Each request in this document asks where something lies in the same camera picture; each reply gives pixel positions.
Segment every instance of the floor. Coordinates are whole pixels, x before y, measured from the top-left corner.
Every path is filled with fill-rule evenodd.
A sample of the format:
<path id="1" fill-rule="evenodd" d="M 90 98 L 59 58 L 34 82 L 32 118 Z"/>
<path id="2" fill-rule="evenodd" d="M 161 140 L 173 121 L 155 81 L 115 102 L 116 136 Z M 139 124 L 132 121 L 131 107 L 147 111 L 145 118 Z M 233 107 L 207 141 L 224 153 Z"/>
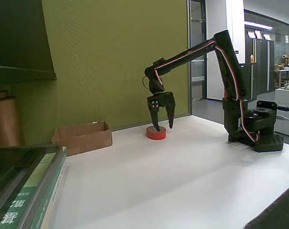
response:
<path id="1" fill-rule="evenodd" d="M 275 101 L 275 91 L 260 94 L 257 100 Z M 248 108 L 255 108 L 257 100 L 248 103 Z M 208 119 L 217 123 L 224 124 L 224 112 L 221 101 L 197 100 L 192 102 L 192 112 L 194 116 Z M 289 136 L 280 134 L 284 137 L 284 143 L 289 144 Z"/>

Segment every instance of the white table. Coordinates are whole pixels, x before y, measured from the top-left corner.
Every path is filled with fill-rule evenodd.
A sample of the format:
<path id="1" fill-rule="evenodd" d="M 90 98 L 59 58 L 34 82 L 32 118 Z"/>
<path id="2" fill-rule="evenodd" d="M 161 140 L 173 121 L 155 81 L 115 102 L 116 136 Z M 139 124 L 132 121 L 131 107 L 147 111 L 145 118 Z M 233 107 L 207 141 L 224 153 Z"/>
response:
<path id="1" fill-rule="evenodd" d="M 256 153 L 194 116 L 162 141 L 146 127 L 67 158 L 54 229 L 241 229 L 289 188 L 289 145 Z"/>
<path id="2" fill-rule="evenodd" d="M 275 102 L 279 106 L 289 107 L 289 90 L 276 89 Z M 289 118 L 289 112 L 278 110 L 277 114 Z M 289 122 L 277 120 L 276 124 L 275 124 L 275 131 L 278 131 L 278 132 L 283 133 L 285 135 L 289 135 Z"/>

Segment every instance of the brown cylinder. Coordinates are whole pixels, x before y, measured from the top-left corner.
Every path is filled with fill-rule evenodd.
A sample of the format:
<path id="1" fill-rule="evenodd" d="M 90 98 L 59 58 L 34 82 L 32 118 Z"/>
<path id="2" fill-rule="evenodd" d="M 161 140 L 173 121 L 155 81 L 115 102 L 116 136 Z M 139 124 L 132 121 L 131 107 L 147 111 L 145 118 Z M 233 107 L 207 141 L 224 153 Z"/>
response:
<path id="1" fill-rule="evenodd" d="M 24 140 L 16 100 L 0 93 L 0 146 L 22 146 Z"/>

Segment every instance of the red tape roll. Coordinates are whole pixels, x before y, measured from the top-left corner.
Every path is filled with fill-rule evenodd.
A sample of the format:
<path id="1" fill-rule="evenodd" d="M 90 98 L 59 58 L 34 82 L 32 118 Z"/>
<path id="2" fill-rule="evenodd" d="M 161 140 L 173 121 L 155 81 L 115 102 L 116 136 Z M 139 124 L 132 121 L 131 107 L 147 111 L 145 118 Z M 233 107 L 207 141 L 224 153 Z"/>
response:
<path id="1" fill-rule="evenodd" d="M 160 131 L 157 131 L 155 127 L 150 126 L 146 129 L 146 136 L 153 140 L 163 140 L 167 137 L 167 130 L 160 126 Z"/>

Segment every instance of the black robotic arm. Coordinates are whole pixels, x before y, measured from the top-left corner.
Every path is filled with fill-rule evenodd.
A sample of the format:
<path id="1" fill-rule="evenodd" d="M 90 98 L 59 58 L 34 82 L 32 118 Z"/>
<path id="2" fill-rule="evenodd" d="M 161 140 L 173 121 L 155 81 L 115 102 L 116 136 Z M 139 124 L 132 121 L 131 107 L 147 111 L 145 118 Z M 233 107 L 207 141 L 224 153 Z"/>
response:
<path id="1" fill-rule="evenodd" d="M 246 89 L 240 66 L 232 46 L 228 31 L 214 35 L 210 40 L 168 59 L 159 59 L 145 69 L 149 79 L 149 90 L 153 94 L 147 98 L 153 125 L 159 131 L 158 111 L 165 107 L 170 128 L 173 126 L 175 100 L 172 92 L 164 92 L 161 76 L 204 54 L 215 51 L 225 87 L 223 98 L 224 126 L 229 133 L 228 140 L 254 146 L 258 152 L 277 151 L 283 147 L 283 138 L 274 134 L 277 104 L 258 101 L 257 108 L 247 109 L 244 102 Z"/>

